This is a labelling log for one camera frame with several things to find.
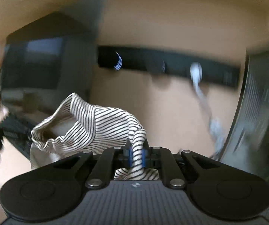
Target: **beige wall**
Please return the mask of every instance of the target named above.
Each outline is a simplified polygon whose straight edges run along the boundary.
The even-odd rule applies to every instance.
[[[269,40],[267,15],[208,0],[108,0],[98,44],[172,49],[243,65],[246,48]],[[213,84],[205,91],[228,133],[236,91]],[[95,68],[91,103],[133,113],[151,146],[209,156],[214,150],[206,119],[187,79]]]

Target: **metal bolt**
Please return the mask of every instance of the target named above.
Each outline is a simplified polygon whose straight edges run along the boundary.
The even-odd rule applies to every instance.
[[[182,179],[172,179],[170,181],[170,184],[173,186],[173,187],[181,187],[181,186],[184,186],[185,185],[185,182],[182,180]]]
[[[87,185],[94,187],[94,188],[101,186],[101,184],[102,184],[102,180],[97,179],[97,178],[90,179],[89,181],[87,181]]]

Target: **television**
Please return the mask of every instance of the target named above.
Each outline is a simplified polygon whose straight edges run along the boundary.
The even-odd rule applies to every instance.
[[[7,37],[0,96],[10,114],[0,128],[28,159],[30,132],[36,124],[73,92],[88,101],[96,51],[95,34],[61,12]]]

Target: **logo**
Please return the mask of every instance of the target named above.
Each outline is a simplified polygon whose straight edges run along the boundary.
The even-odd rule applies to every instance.
[[[114,66],[114,69],[116,71],[118,71],[121,67],[122,67],[122,58],[120,57],[120,55],[118,54],[119,57],[119,61],[117,62],[117,64]]]
[[[139,183],[133,183],[132,186],[137,188],[137,187],[140,187],[141,185]]]

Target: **blue clip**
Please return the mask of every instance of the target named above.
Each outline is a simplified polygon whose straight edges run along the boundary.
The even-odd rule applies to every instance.
[[[129,166],[132,165],[132,145],[129,147],[129,156],[128,156]]]
[[[145,157],[148,155],[148,150],[142,149],[142,165],[145,167]],[[128,156],[129,166],[132,165],[132,145],[129,148],[129,156]]]

